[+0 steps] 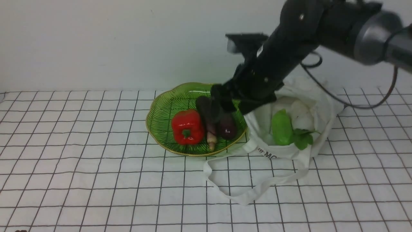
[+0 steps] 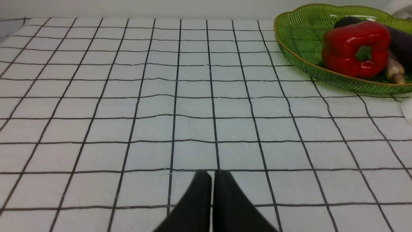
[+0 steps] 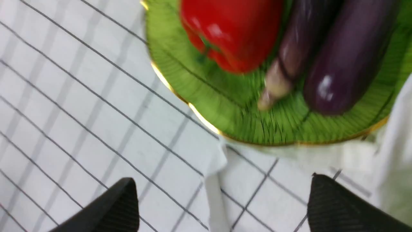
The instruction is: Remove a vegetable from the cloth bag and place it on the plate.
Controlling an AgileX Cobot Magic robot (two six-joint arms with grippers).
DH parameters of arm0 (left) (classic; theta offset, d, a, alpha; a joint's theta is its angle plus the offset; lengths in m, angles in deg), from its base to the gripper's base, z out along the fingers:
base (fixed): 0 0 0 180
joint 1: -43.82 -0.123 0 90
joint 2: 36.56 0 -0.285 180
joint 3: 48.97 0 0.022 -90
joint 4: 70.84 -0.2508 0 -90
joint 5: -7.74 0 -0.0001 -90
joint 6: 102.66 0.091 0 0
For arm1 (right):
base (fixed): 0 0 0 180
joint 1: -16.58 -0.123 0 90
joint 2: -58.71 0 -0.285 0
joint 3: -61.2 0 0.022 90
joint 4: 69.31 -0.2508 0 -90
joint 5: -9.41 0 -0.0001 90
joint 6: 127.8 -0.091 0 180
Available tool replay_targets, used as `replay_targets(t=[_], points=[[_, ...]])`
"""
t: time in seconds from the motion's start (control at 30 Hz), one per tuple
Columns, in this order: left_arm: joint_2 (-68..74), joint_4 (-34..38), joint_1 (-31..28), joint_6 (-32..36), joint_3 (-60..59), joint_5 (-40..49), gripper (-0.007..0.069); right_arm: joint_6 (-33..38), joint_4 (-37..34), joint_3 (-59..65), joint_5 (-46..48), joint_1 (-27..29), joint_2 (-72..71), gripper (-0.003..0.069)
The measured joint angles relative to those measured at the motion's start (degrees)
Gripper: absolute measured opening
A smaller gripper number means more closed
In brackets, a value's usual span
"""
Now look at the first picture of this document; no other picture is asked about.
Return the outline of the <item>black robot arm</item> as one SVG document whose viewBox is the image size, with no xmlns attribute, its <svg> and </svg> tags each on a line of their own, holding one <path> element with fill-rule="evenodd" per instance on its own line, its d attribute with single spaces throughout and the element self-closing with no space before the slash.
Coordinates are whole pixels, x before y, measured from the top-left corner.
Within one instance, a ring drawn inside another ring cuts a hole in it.
<svg viewBox="0 0 412 232">
<path fill-rule="evenodd" d="M 211 88 L 210 115 L 239 110 L 245 115 L 276 101 L 275 91 L 284 78 L 318 46 L 323 46 L 363 65 L 391 63 L 411 72 L 411 27 L 400 17 L 382 9 L 379 2 L 345 0 L 287 0 L 280 23 L 271 35 L 227 34 L 228 51 L 240 53 L 233 77 Z"/>
</svg>

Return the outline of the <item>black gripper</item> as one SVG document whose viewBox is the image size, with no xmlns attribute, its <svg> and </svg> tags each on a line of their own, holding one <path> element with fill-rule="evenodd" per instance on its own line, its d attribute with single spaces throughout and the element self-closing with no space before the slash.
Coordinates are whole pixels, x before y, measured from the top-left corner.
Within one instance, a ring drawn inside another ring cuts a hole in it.
<svg viewBox="0 0 412 232">
<path fill-rule="evenodd" d="M 214 123 L 225 113 L 237 111 L 233 100 L 239 101 L 242 115 L 276 101 L 275 91 L 283 87 L 285 65 L 282 63 L 241 63 L 233 77 L 223 85 L 211 88 L 211 117 Z"/>
</svg>

